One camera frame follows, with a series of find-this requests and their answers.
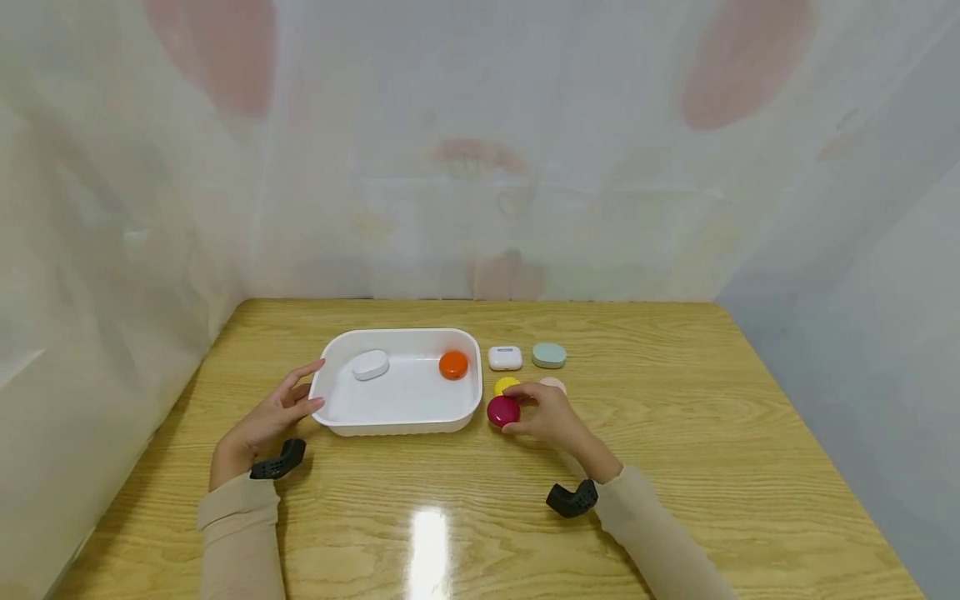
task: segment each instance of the magenta round case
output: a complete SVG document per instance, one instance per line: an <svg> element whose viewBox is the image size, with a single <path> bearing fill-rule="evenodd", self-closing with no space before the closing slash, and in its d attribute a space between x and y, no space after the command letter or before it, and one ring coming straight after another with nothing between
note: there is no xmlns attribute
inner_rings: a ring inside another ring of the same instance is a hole
<svg viewBox="0 0 960 600"><path fill-rule="evenodd" d="M487 419L497 427L520 420L520 405L509 396L497 396L487 404Z"/></svg>

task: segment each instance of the translucent backdrop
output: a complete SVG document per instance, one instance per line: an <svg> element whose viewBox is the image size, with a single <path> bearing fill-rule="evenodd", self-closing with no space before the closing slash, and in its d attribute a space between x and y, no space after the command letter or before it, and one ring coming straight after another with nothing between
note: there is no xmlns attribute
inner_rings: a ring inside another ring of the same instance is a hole
<svg viewBox="0 0 960 600"><path fill-rule="evenodd" d="M55 581L233 306L272 296L719 298L949 597L959 12L2 4L0 595Z"/></svg>

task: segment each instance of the white plastic tray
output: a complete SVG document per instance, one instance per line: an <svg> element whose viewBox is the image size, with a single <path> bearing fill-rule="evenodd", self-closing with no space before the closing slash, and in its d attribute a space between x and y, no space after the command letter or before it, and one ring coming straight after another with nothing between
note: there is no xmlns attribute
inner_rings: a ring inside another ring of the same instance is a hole
<svg viewBox="0 0 960 600"><path fill-rule="evenodd" d="M354 356L384 350L390 369L357 381ZM440 375L444 352L467 356L467 374L456 381ZM313 376L310 397L326 398L313 418L341 436L457 431L470 421L483 395L480 346L460 329L357 329L324 349L326 364Z"/></svg>

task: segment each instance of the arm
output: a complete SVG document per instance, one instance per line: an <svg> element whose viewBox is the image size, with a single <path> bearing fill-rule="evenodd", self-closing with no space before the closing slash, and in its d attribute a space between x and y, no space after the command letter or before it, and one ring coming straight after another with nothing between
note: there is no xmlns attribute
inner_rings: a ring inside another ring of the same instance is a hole
<svg viewBox="0 0 960 600"><path fill-rule="evenodd" d="M203 600L282 600L286 597L276 547L272 480L250 478L261 448L288 426L324 405L306 399L309 384L296 386L323 360L290 372L217 444L210 463L209 493L200 503L197 529L204 533L200 580Z"/></svg>
<svg viewBox="0 0 960 600"><path fill-rule="evenodd" d="M563 391L522 383L504 393L533 401L538 409L531 419L509 423L503 432L556 444L576 462L574 470L597 483L595 510L604 531L627 550L658 600L735 597L703 550L657 500L650 483L636 468L624 468L589 432Z"/></svg>

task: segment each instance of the black wrist device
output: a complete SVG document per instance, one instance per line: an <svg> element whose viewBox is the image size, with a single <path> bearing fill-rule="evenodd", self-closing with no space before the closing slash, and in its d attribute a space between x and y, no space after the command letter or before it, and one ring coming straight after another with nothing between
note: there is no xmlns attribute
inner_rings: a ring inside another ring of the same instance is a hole
<svg viewBox="0 0 960 600"><path fill-rule="evenodd" d="M300 438L291 438L283 443L279 456L254 464L250 469L250 478L279 479L300 464L304 451L306 442Z"/></svg>
<svg viewBox="0 0 960 600"><path fill-rule="evenodd" d="M597 503L597 487L592 479L585 479L571 492L559 483L546 496L546 505L563 518L574 518L586 513Z"/></svg>

